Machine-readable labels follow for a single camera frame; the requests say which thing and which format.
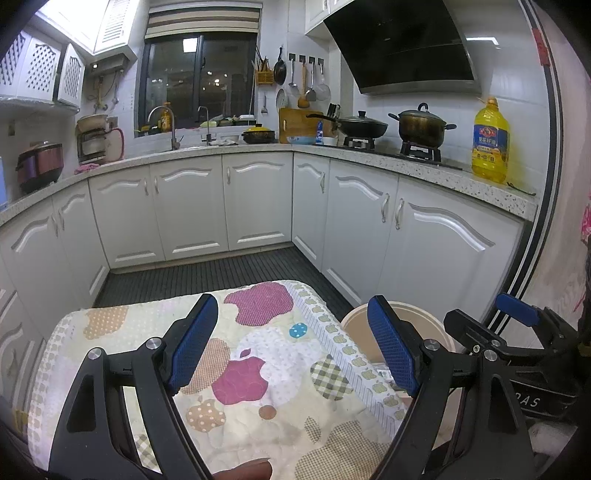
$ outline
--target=window blind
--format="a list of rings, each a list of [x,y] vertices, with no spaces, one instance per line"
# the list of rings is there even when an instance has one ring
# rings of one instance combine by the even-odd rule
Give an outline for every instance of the window blind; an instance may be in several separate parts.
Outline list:
[[[199,32],[258,33],[258,8],[199,7],[150,13],[145,38]]]

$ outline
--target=range hood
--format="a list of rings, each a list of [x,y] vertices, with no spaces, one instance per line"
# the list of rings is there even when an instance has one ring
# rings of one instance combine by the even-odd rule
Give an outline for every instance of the range hood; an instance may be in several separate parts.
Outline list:
[[[480,91],[442,0],[354,0],[324,23],[361,93]]]

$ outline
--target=window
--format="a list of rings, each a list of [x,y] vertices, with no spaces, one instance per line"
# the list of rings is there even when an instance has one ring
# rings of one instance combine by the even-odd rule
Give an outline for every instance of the window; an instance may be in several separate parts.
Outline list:
[[[147,40],[139,91],[140,126],[158,105],[170,102],[177,126],[250,113],[256,34],[212,32]],[[154,125],[159,118],[152,119]]]

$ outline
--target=faucet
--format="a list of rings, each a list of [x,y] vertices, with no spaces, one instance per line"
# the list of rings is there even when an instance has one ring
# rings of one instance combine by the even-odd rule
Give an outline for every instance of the faucet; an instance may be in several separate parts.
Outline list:
[[[215,138],[212,139],[212,135],[209,132],[209,109],[205,105],[199,105],[199,107],[197,108],[197,118],[199,118],[199,112],[202,108],[205,108],[205,114],[207,115],[207,136],[205,137],[205,144],[208,147],[210,147],[212,144],[212,140],[215,140]]]
[[[177,133],[176,133],[176,129],[174,127],[174,112],[173,112],[173,110],[169,106],[166,106],[166,105],[158,105],[156,108],[154,108],[150,112],[150,114],[148,115],[148,123],[150,123],[151,120],[152,120],[152,114],[156,110],[158,110],[159,108],[164,108],[165,110],[168,110],[168,113],[170,113],[170,116],[172,118],[172,125],[171,125],[172,129],[171,130],[172,130],[172,133],[173,133],[173,139],[171,141],[171,145],[172,145],[172,149],[173,150],[178,150],[179,148],[181,148],[181,142],[180,142],[180,140],[177,141]]]

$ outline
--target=bed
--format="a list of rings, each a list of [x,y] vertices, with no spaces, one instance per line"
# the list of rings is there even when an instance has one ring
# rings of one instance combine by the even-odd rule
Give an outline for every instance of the bed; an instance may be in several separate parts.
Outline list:
[[[212,472],[269,458],[274,479],[366,480],[406,406],[314,290],[290,280],[210,292],[219,318],[190,383],[174,397]],[[70,313],[40,363],[28,413],[34,463],[53,435],[82,359],[136,349],[183,318],[200,294]],[[133,388],[125,388],[142,464],[160,471]]]

